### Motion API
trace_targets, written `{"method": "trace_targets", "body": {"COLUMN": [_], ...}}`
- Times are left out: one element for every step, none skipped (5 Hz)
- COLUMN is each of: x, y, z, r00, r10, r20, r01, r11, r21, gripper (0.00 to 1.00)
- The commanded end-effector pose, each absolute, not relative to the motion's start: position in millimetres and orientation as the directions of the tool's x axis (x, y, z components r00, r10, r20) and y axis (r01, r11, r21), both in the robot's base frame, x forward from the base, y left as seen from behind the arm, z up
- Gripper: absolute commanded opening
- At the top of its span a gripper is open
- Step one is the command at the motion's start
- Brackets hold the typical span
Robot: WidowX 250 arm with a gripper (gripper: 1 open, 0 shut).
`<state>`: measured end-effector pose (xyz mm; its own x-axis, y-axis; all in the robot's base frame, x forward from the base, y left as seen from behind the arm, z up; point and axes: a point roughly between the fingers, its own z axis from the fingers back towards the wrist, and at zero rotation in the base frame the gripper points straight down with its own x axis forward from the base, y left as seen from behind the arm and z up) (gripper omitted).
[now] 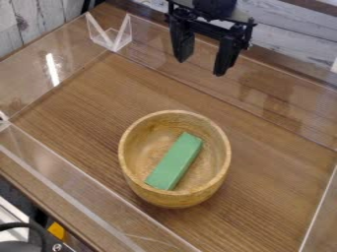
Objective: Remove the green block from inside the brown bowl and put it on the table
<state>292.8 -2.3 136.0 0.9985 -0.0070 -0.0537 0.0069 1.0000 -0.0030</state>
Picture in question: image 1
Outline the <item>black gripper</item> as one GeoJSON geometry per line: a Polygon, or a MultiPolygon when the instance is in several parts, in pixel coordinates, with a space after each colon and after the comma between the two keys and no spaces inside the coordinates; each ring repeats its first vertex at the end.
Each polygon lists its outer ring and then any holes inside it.
{"type": "Polygon", "coordinates": [[[219,40],[212,73],[223,76],[241,48],[250,47],[255,20],[236,8],[236,0],[166,0],[174,56],[183,63],[194,53],[195,33],[219,40]]]}

